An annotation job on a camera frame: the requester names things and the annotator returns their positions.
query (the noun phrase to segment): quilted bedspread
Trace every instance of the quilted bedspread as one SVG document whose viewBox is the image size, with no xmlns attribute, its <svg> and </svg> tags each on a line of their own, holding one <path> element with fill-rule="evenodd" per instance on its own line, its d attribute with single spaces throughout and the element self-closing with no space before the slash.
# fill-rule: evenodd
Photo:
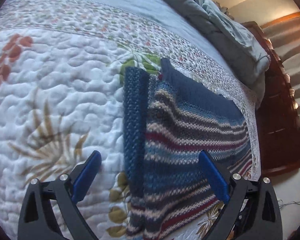
<svg viewBox="0 0 300 240">
<path fill-rule="evenodd" d="M 11 239 L 17 239 L 29 181 L 70 172 L 93 150 L 102 155 L 102 171 L 78 208 L 99 239 L 125 238 L 130 193 L 122 73 L 128 65 L 158 74 L 160 58 L 168 57 L 184 75 L 233 100 L 251 140 L 246 176 L 260 176 L 255 95 L 200 48 L 149 18 L 94 0 L 8 0 L 0 9 L 0 225 Z M 198 239 L 218 208 L 167 239 Z M 71 239 L 55 202 L 53 210 Z"/>
</svg>

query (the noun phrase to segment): folded knitted cloth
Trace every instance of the folded knitted cloth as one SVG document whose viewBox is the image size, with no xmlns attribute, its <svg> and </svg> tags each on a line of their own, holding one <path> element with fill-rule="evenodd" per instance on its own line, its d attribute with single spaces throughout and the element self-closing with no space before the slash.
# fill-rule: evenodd
<svg viewBox="0 0 300 240">
<path fill-rule="evenodd" d="M 252 165 L 248 128 L 233 101 L 161 60 L 162 80 L 126 68 L 124 158 L 131 191 L 128 237 L 162 239 L 219 201 L 198 165 L 202 150 L 229 171 Z"/>
</svg>

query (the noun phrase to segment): metal screw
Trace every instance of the metal screw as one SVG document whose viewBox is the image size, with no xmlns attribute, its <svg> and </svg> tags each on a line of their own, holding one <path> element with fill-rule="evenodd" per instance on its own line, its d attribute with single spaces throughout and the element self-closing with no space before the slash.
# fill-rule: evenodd
<svg viewBox="0 0 300 240">
<path fill-rule="evenodd" d="M 270 179 L 267 178 L 267 177 L 265 177 L 265 178 L 263 178 L 263 182 L 266 183 L 266 184 L 269 184 L 270 183 Z"/>
<path fill-rule="evenodd" d="M 68 179 L 68 175 L 67 175 L 67 174 L 62 174 L 62 175 L 60 176 L 60 179 L 61 179 L 61 180 L 66 180 L 66 179 Z"/>
<path fill-rule="evenodd" d="M 32 185 L 34 185 L 34 184 L 37 184 L 38 181 L 39 181 L 38 179 L 31 179 L 30 183 Z"/>
<path fill-rule="evenodd" d="M 241 179 L 241 175 L 238 174 L 238 173 L 235 173 L 235 174 L 232 175 L 232 178 L 234 178 L 236 180 L 239 180 L 239 179 Z"/>
</svg>

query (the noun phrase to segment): wooden headboard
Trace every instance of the wooden headboard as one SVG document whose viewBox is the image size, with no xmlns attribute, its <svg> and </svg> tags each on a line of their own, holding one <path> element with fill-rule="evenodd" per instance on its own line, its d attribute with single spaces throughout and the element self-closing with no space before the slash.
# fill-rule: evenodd
<svg viewBox="0 0 300 240">
<path fill-rule="evenodd" d="M 271 57 L 265 73 L 266 91 L 256 111 L 262 176 L 276 176 L 300 168 L 300 117 L 290 78 L 270 40 L 256 22 L 245 26 Z"/>
</svg>

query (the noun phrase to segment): blue gripper pad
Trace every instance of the blue gripper pad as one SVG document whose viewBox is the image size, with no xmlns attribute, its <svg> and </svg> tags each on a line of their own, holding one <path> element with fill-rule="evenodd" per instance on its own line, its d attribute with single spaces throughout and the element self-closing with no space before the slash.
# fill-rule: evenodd
<svg viewBox="0 0 300 240">
<path fill-rule="evenodd" d="M 199 165 L 216 197 L 227 204 L 230 199 L 228 184 L 205 151 L 199 153 Z"/>
<path fill-rule="evenodd" d="M 89 157 L 90 159 L 87 160 L 88 163 L 85 163 L 85 167 L 73 183 L 71 200 L 74 204 L 77 204 L 84 199 L 84 196 L 87 194 L 91 183 L 101 167 L 102 160 L 100 152 L 93 151 L 92 155 L 93 156 L 91 158 Z"/>
</svg>

